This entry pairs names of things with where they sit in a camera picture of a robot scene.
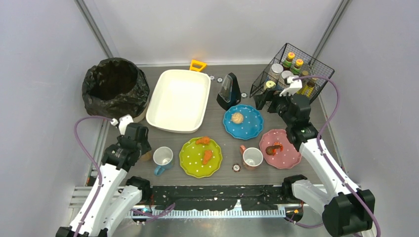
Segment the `yellow label oil bottle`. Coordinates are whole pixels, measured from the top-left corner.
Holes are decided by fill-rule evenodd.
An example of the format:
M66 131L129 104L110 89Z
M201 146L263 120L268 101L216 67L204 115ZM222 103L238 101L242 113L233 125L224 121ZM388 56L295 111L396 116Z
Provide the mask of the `yellow label oil bottle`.
M306 82L306 84L305 84L305 86L304 86L304 88L302 90L302 95L305 95L307 98L310 98L311 97L311 94L313 93L313 91L314 91L314 89L316 87L317 80L318 80L318 78L311 78L311 79L309 79Z

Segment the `grain jar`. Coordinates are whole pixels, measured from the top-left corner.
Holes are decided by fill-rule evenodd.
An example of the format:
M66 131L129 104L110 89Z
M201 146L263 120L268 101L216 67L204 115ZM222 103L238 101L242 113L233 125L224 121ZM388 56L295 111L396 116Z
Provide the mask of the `grain jar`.
M278 85L281 89L287 88L287 78L293 76L293 73L291 71L285 70L280 73L279 79L278 79Z
M270 66L268 70L268 74L266 77L266 81L274 81L276 84L284 85L284 80L281 78L281 73L283 72L284 68L279 63L274 63Z

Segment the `red sauce bottle yellow cap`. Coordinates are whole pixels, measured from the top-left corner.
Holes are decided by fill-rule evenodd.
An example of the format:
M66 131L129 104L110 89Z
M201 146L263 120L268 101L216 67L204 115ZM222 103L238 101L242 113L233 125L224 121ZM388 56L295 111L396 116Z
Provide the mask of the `red sauce bottle yellow cap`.
M302 59L296 59L295 63L291 66L291 72L294 75L299 75L303 64L304 61Z

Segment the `green polka dot plate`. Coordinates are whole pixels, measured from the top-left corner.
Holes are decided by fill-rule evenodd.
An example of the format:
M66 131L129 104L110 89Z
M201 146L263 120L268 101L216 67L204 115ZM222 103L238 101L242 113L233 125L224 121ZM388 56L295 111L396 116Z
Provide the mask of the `green polka dot plate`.
M205 178L212 176L219 170L223 156L221 147L211 139L208 145L196 145L195 141L201 137L190 139L186 142L179 152L179 162L187 175L195 178ZM206 164L202 165L205 150L212 150L213 157Z

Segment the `yellow lid spice shaker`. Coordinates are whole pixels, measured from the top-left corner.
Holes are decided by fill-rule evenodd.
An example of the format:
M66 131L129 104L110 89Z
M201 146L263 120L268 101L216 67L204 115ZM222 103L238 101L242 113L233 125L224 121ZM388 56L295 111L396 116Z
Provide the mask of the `yellow lid spice shaker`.
M271 90L271 89L275 90L276 86L277 85L274 81L267 80L263 85L263 91L267 91L267 90Z

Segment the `pink lid spice shaker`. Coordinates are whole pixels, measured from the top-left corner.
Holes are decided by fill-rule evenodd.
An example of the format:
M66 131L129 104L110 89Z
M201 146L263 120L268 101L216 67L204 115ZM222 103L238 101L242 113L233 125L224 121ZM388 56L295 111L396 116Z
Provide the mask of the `pink lid spice shaker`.
M140 160L142 161L142 162L146 162L146 161L149 161L151 158L152 158L152 151L149 151L149 152L147 152L147 153L145 153L145 154L143 154L141 157L140 157Z

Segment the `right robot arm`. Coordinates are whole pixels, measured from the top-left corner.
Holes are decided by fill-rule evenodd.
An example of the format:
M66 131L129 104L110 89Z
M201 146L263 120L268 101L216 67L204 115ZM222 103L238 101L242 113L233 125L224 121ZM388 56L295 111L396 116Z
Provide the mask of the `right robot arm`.
M333 237L378 234L374 195L370 190L361 190L333 159L322 136L310 122L309 98L300 94L279 96L268 89L255 95L254 100L258 110L270 102L268 112L282 118L287 125L288 141L309 162L324 186L322 191L305 176L294 175L283 181L285 194L311 206Z

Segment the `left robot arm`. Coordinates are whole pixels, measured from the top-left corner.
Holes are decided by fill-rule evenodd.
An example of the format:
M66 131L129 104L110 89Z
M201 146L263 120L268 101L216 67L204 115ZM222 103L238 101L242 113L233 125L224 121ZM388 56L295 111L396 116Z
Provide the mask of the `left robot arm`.
M67 227L60 227L58 237L111 237L128 212L152 195L150 181L138 176L127 179L117 198L119 184L142 156L151 154L148 127L130 123L117 143L104 152L100 175L82 208Z

